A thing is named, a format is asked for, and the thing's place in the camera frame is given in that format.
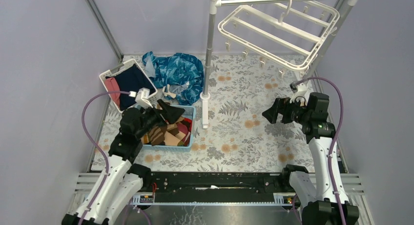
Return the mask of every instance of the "floral tablecloth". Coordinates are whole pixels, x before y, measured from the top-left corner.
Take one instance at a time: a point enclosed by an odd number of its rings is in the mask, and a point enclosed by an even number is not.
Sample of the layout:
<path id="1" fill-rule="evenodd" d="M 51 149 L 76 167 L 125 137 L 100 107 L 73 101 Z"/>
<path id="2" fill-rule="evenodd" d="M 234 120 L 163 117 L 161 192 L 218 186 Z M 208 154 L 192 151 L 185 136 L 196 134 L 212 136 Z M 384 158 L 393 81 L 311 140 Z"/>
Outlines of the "floral tablecloth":
<path id="1" fill-rule="evenodd" d="M 204 64 L 204 56 L 197 57 Z M 301 56 L 285 59 L 303 61 Z M 124 61 L 141 56 L 125 56 Z M 143 150 L 135 163 L 153 171 L 224 171 L 280 172 L 286 164 L 306 166 L 314 172 L 311 152 L 301 126 L 269 124 L 261 113 L 271 107 L 276 97 L 291 96 L 289 84 L 295 81 L 287 72 L 280 79 L 278 66 L 268 62 L 259 68 L 259 57 L 213 56 L 210 75 L 209 125 L 201 128 L 201 101 L 197 108 L 192 134 L 194 144 L 188 153 Z M 108 152 L 118 133 L 120 113 L 111 103 L 103 123 L 99 145 Z M 91 170 L 104 168 L 104 159 L 96 151 Z"/>

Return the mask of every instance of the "laundry basket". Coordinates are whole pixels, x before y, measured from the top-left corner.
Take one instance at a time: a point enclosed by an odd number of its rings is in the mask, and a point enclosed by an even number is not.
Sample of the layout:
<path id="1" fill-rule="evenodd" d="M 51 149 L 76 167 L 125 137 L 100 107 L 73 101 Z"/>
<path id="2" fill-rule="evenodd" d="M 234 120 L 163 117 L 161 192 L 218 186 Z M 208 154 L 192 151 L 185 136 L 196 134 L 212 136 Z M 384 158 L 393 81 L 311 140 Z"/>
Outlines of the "laundry basket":
<path id="1" fill-rule="evenodd" d="M 172 152 L 189 152 L 191 149 L 191 146 L 194 142 L 194 136 L 192 134 L 192 129 L 194 126 L 194 120 L 195 120 L 195 113 L 196 108 L 194 106 L 185 106 L 185 105 L 172 105 L 174 107 L 183 108 L 185 110 L 183 117 L 191 119 L 192 125 L 191 125 L 191 135 L 190 135 L 190 142 L 188 143 L 188 146 L 168 146 L 168 145 L 150 145 L 150 144 L 143 144 L 143 149 L 145 150 L 162 150 L 162 151 L 172 151 Z"/>
<path id="2" fill-rule="evenodd" d="M 105 72 L 103 72 L 103 73 L 101 73 L 100 75 L 99 75 L 99 79 L 101 80 L 101 82 L 102 82 L 102 84 L 103 84 L 103 86 L 105 87 L 105 89 L 106 89 L 106 91 L 108 91 L 108 88 L 106 87 L 106 85 L 105 85 L 105 80 L 106 80 L 106 77 L 114 77 L 114 76 L 116 76 L 116 75 L 118 75 L 118 74 L 120 74 L 120 73 L 122 73 L 122 72 L 124 72 L 124 71 L 126 71 L 126 70 L 128 70 L 129 68 L 131 68 L 133 65 L 137 65 L 137 68 L 139 68 L 141 71 L 142 71 L 142 73 L 145 75 L 145 77 L 148 79 L 148 81 L 151 83 L 151 85 L 154 87 L 154 89 L 155 89 L 155 92 L 154 93 L 152 93 L 152 94 L 150 94 L 149 95 L 149 97 L 148 97 L 148 100 L 149 100 L 149 102 L 151 102 L 151 104 L 156 104 L 157 103 L 157 100 L 159 99 L 158 98 L 158 96 L 157 96 L 157 88 L 155 87 L 155 85 L 152 83 L 152 81 L 149 79 L 149 77 L 146 75 L 146 73 L 145 73 L 145 71 L 144 70 L 142 70 L 142 68 L 140 67 L 140 65 L 138 65 L 138 63 L 137 63 L 137 61 L 135 60 L 135 59 L 129 59 L 129 60 L 127 60 L 127 61 L 124 61 L 122 64 L 120 64 L 120 65 L 118 65 L 117 67 L 115 67 L 114 69 L 112 69 L 112 70 L 107 70 L 107 71 L 105 71 Z M 111 98 L 111 101 L 114 103 L 114 105 L 115 105 L 115 107 L 117 108 L 117 110 L 120 112 L 120 113 L 122 113 L 122 111 L 121 111 L 121 109 L 119 108 L 119 106 L 112 100 L 112 98 Z"/>

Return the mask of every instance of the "blue basket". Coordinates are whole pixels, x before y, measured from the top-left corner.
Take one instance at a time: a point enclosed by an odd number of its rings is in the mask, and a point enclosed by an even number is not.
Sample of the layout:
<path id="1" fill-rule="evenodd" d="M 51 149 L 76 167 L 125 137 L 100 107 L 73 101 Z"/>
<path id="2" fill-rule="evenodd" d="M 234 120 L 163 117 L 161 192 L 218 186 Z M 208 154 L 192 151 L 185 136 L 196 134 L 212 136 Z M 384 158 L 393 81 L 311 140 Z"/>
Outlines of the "blue basket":
<path id="1" fill-rule="evenodd" d="M 194 126 L 194 120 L 195 120 L 195 107 L 194 106 L 186 106 L 186 105 L 172 105 L 174 107 L 183 108 L 185 109 L 185 112 L 183 114 L 184 118 L 191 119 L 193 121 L 191 128 Z M 192 134 L 190 135 L 190 142 L 188 146 L 168 146 L 168 145 L 150 145 L 150 144 L 143 144 L 144 150 L 162 150 L 162 151 L 172 151 L 172 152 L 189 152 L 191 149 L 191 146 L 194 142 L 194 136 Z"/>

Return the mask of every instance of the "wall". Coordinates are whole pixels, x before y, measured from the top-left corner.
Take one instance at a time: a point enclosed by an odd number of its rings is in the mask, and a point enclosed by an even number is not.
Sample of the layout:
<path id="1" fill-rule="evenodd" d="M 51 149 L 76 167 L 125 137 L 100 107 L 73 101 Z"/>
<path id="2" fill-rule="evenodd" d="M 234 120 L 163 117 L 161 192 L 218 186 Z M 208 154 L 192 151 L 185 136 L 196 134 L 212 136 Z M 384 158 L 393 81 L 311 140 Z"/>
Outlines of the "wall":
<path id="1" fill-rule="evenodd" d="M 119 48 L 124 54 L 140 54 L 150 50 L 155 53 L 205 53 L 207 46 L 207 29 L 209 0 L 95 0 L 105 21 L 111 30 Z M 334 5 L 335 0 L 324 3 Z M 293 7 L 303 9 L 304 4 L 294 2 Z M 261 11 L 279 18 L 282 11 L 272 4 L 254 5 Z M 226 38 L 217 30 L 217 24 L 224 19 L 236 6 L 223 6 L 218 9 L 214 33 L 213 47 L 215 53 L 227 53 Z M 322 11 L 317 11 L 310 6 L 309 14 L 319 17 Z M 262 20 L 256 20 L 251 15 L 241 14 L 247 22 L 281 37 L 292 43 L 308 46 L 291 34 L 285 34 Z M 309 22 L 290 14 L 285 22 L 300 29 L 319 34 L 321 28 L 310 28 Z M 243 27 L 233 29 L 232 24 L 226 28 L 230 32 L 247 39 L 248 41 L 275 53 L 290 52 L 268 39 Z M 231 44 L 231 52 L 240 53 L 244 47 Z"/>
<path id="2" fill-rule="evenodd" d="M 85 0 L 0 1 L 0 224 L 60 224 L 91 153 L 82 108 L 117 60 Z"/>
<path id="3" fill-rule="evenodd" d="M 344 97 L 340 140 L 376 225 L 412 224 L 413 12 L 412 0 L 360 0 L 317 69 Z M 338 121 L 337 95 L 324 89 Z"/>

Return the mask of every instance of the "clothing rack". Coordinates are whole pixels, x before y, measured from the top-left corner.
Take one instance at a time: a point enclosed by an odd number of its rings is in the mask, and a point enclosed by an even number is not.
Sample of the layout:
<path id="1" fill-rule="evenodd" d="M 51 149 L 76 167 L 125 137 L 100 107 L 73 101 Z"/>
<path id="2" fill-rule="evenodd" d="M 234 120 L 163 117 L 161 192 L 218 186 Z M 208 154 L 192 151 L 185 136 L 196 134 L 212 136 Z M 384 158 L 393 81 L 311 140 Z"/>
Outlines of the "clothing rack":
<path id="1" fill-rule="evenodd" d="M 303 10 L 296 10 L 293 9 L 292 2 L 294 1 L 302 1 L 307 6 Z M 217 13 L 217 7 L 227 6 L 227 5 L 239 5 L 233 12 L 231 12 L 226 18 L 224 18 L 218 24 L 219 32 L 228 39 L 225 43 L 227 50 L 230 48 L 230 42 L 235 42 L 241 44 L 245 47 L 243 52 L 243 56 L 247 56 L 249 51 L 255 52 L 260 55 L 259 64 L 260 67 L 263 67 L 266 63 L 266 60 L 271 60 L 282 67 L 279 70 L 279 75 L 283 76 L 287 70 L 291 70 L 297 73 L 297 77 L 299 78 L 308 78 L 310 77 L 316 70 L 321 58 L 325 55 L 328 47 L 330 46 L 331 42 L 333 41 L 336 32 L 342 26 L 345 18 L 347 17 L 348 13 L 352 9 L 352 7 L 356 4 L 358 0 L 344 0 L 342 4 L 339 6 L 338 9 L 330 7 L 328 5 L 322 4 L 317 2 L 317 0 L 210 0 L 210 8 L 209 8 L 209 20 L 208 20 L 208 34 L 207 34 L 207 50 L 206 50 L 206 63 L 204 67 L 204 87 L 203 92 L 200 94 L 200 98 L 203 103 L 203 128 L 208 128 L 208 100 L 210 99 L 210 93 L 208 92 L 209 86 L 209 75 L 211 69 L 211 53 L 213 51 L 213 33 L 214 33 L 214 26 L 215 26 L 215 17 Z M 279 19 L 276 19 L 268 14 L 265 14 L 255 8 L 252 7 L 253 4 L 263 4 L 263 3 L 273 3 L 277 7 L 284 10 L 281 14 Z M 322 14 L 319 18 L 315 18 L 311 15 L 308 15 L 308 5 L 312 7 L 316 7 L 322 9 Z M 292 44 L 287 42 L 277 36 L 274 36 L 256 26 L 253 26 L 246 21 L 241 20 L 237 15 L 241 12 L 246 12 L 248 14 L 252 14 L 255 17 L 260 18 L 261 20 L 273 25 L 274 27 L 293 34 L 297 37 L 305 39 L 313 43 L 313 47 L 311 50 L 307 50 L 306 48 L 300 47 L 298 45 Z M 290 24 L 284 22 L 284 18 L 288 14 L 295 14 L 298 17 L 310 21 L 316 25 L 319 25 L 323 28 L 323 31 L 320 35 L 313 35 L 308 33 L 304 30 L 296 28 Z M 323 21 L 322 19 L 326 16 L 330 15 L 328 21 Z M 235 35 L 227 30 L 225 30 L 225 26 L 232 22 L 235 26 L 240 25 L 250 31 L 253 31 L 270 41 L 274 42 L 275 44 L 281 45 L 286 47 L 287 49 L 301 54 L 305 57 L 305 60 L 302 64 L 296 65 L 294 61 L 286 61 L 281 57 L 243 39 L 240 36 Z"/>

